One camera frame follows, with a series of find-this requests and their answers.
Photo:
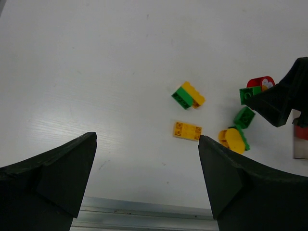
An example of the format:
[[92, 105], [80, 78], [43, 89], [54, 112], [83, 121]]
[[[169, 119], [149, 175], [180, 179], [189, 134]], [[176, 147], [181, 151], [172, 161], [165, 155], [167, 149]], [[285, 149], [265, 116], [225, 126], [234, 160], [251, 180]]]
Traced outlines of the red flower lego piece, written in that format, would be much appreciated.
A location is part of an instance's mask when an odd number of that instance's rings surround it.
[[261, 91], [265, 91], [275, 86], [275, 81], [270, 76], [258, 77], [258, 78], [249, 80], [246, 86], [248, 88], [259, 86], [261, 87]]

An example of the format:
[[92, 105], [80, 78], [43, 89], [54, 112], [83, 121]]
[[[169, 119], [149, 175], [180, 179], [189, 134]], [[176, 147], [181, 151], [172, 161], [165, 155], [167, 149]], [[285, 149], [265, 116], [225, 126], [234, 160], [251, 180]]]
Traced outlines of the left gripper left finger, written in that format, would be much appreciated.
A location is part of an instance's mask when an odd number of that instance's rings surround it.
[[2, 231], [68, 231], [78, 217], [97, 135], [76, 139], [0, 169]]

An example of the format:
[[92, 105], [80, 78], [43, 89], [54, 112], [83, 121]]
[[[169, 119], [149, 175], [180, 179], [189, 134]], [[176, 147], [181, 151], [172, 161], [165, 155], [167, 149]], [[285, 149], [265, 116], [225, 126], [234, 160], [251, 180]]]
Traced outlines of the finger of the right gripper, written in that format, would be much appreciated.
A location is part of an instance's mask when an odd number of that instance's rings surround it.
[[286, 76], [272, 88], [245, 100], [275, 127], [286, 124], [293, 109], [301, 112], [293, 124], [308, 126], [308, 58], [297, 58]]

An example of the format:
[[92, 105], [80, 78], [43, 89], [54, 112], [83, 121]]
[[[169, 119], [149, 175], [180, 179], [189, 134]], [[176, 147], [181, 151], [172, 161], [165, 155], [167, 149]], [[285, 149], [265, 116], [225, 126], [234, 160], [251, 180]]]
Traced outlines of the small green lego brick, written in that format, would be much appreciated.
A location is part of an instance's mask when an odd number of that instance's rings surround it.
[[241, 105], [244, 105], [247, 99], [259, 93], [261, 93], [260, 86], [239, 89]]

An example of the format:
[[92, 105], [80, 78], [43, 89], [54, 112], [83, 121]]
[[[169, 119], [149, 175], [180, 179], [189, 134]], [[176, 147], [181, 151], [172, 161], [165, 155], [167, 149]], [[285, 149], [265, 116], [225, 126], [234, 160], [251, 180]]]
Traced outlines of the small red lego piece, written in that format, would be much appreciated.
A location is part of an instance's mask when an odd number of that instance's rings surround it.
[[308, 140], [308, 127], [301, 128], [300, 126], [294, 126], [295, 128], [295, 137]]

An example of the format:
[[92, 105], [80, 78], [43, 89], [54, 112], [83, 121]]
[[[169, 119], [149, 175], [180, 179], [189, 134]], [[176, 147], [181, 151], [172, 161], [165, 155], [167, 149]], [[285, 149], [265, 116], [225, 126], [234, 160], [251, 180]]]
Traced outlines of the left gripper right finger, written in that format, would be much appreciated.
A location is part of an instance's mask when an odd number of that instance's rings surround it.
[[307, 177], [263, 165], [208, 136], [200, 137], [198, 149], [221, 231], [307, 230]]

